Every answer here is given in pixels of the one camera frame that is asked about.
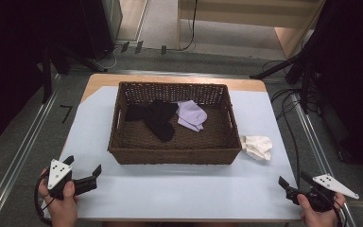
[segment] human hand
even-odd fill
[[[38,191],[43,196],[46,204],[49,204],[53,198],[49,195],[45,179],[40,183]],[[78,208],[76,206],[78,198],[75,195],[75,184],[72,181],[66,183],[63,188],[63,201],[53,200],[48,205],[48,211],[51,215],[52,225],[54,227],[74,227],[78,219]]]
[[[334,210],[326,211],[326,212],[315,212],[307,197],[305,195],[298,195],[297,199],[299,200],[299,204],[302,207],[302,221],[308,227],[335,227],[337,216]],[[338,203],[340,206],[346,202],[344,196],[340,193],[336,193],[335,203]],[[340,209],[340,206],[335,204],[337,210]]]

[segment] white table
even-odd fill
[[[123,76],[94,75],[90,82],[105,77]],[[91,176],[102,165],[97,189],[79,196],[79,218],[238,222],[300,219],[300,207],[287,200],[278,185],[279,176],[283,176],[296,186],[267,92],[236,91],[230,87],[239,134],[268,136],[273,142],[269,162],[255,161],[240,152],[229,166],[121,166],[107,151],[117,87],[99,87],[79,105],[60,156],[63,161],[74,155],[74,179]]]

